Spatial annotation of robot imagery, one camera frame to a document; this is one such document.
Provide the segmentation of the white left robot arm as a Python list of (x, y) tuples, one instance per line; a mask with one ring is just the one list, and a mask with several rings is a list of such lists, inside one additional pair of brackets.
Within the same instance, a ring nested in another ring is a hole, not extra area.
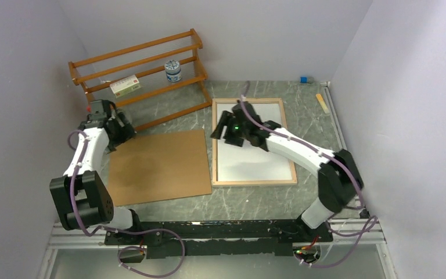
[(138, 215), (114, 205), (99, 174), (104, 153), (134, 138), (136, 131), (112, 101), (93, 101), (89, 108), (86, 120), (71, 132), (78, 135), (71, 163), (49, 184), (59, 221), (65, 230), (82, 230), (88, 236), (94, 234), (89, 227), (107, 227), (119, 231), (126, 243), (136, 244), (143, 236)]

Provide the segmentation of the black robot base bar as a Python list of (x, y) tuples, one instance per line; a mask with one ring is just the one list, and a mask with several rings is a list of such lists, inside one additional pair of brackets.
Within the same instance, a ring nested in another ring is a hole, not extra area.
[(181, 254), (291, 256), (300, 245), (333, 241), (325, 223), (312, 229), (298, 219), (143, 221), (135, 231), (141, 235), (107, 232), (105, 245), (142, 246), (147, 259), (164, 259)]

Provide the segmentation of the wooden frame backing board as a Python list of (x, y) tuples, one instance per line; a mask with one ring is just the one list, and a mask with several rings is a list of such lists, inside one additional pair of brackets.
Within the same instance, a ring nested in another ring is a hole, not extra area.
[(108, 192), (116, 206), (212, 193), (203, 130), (136, 136), (110, 154)]

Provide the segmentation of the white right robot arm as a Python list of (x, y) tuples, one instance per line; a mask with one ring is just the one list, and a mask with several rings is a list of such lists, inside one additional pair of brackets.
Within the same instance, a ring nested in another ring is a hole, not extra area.
[(248, 101), (238, 101), (230, 111), (223, 111), (210, 137), (238, 147), (248, 142), (289, 159), (316, 176), (318, 196), (297, 219), (296, 234), (303, 241), (312, 240), (318, 227), (360, 196), (364, 187), (349, 151), (321, 148), (296, 137), (275, 121), (262, 121)]

